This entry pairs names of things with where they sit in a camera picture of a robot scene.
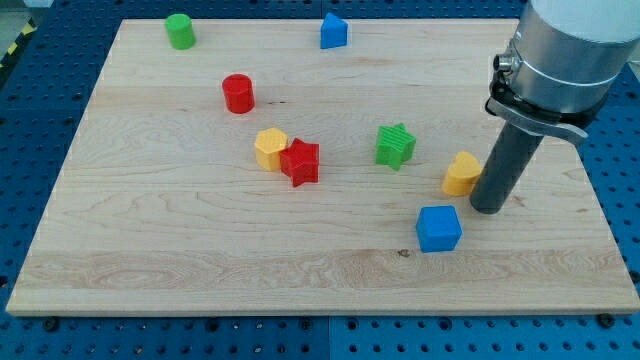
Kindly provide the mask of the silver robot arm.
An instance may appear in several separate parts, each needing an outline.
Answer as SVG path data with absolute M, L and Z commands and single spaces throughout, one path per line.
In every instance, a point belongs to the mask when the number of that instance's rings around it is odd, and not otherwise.
M 501 140 L 583 143 L 586 127 L 639 43 L 639 0 L 530 0 L 493 60 L 487 110 Z

